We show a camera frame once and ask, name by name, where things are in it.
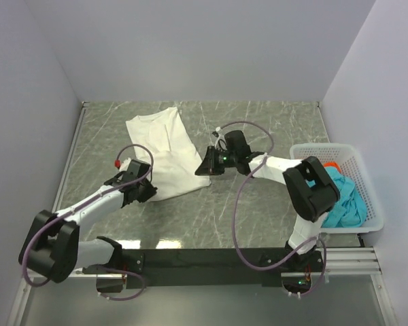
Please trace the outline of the white red-print t-shirt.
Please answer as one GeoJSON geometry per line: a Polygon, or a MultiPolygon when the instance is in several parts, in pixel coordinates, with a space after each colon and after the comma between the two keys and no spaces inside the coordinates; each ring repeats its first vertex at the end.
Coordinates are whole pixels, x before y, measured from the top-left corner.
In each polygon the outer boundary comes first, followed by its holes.
{"type": "Polygon", "coordinates": [[[196,176],[202,158],[190,140],[177,107],[169,107],[152,115],[137,115],[126,122],[135,157],[149,162],[154,158],[151,184],[157,193],[150,201],[178,197],[211,185],[207,176],[196,176]]]}

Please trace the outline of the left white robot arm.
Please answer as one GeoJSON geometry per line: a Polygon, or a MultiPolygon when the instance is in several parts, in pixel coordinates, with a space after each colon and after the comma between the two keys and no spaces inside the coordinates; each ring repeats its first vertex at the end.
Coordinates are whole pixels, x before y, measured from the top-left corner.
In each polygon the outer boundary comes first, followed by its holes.
{"type": "Polygon", "coordinates": [[[125,171],[89,197],[57,212],[42,210],[36,214],[18,256],[26,282],[37,286],[28,270],[55,283],[63,282],[75,269],[92,265],[108,273],[118,271],[122,266],[121,245],[103,236],[82,242],[80,232],[134,201],[142,203],[154,196],[157,188],[147,178],[151,172],[151,164],[131,160],[125,171]]]}

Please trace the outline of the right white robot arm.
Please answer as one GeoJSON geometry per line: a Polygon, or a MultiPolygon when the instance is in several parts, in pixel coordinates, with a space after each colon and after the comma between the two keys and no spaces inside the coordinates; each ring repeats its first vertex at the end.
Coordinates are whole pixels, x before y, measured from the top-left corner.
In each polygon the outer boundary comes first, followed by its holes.
{"type": "Polygon", "coordinates": [[[196,176],[224,174],[227,168],[253,178],[275,181],[286,186],[297,216],[285,254],[285,263],[294,271],[309,262],[307,252],[313,249],[322,222],[340,199],[340,192],[330,175],[315,156],[289,160],[252,151],[244,133],[234,130],[224,135],[225,145],[210,145],[196,176]]]}

